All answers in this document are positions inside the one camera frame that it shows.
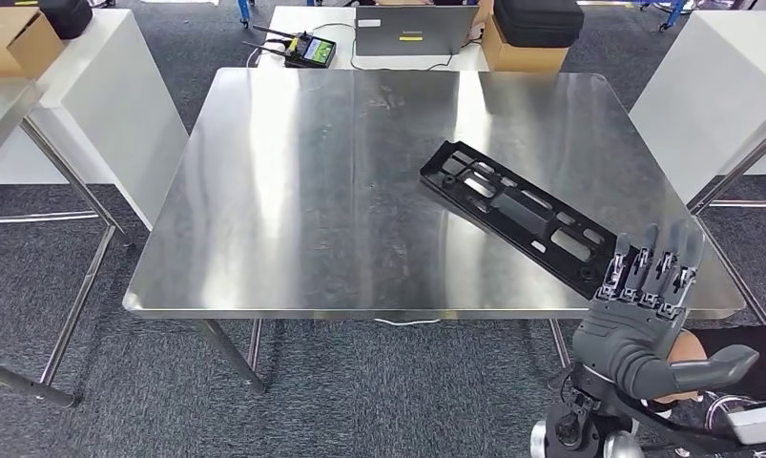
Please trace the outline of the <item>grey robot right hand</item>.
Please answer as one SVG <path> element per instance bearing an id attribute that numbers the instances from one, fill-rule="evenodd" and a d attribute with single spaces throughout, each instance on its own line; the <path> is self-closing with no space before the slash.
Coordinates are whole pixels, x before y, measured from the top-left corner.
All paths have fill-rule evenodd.
<path id="1" fill-rule="evenodd" d="M 615 249 L 590 306 L 574 332 L 574 360 L 633 399 L 715 389 L 741 380 L 758 360 L 733 344 L 703 360 L 669 359 L 689 314 L 705 235 L 688 219 L 660 231 L 647 227 L 639 249 L 628 234 Z"/>

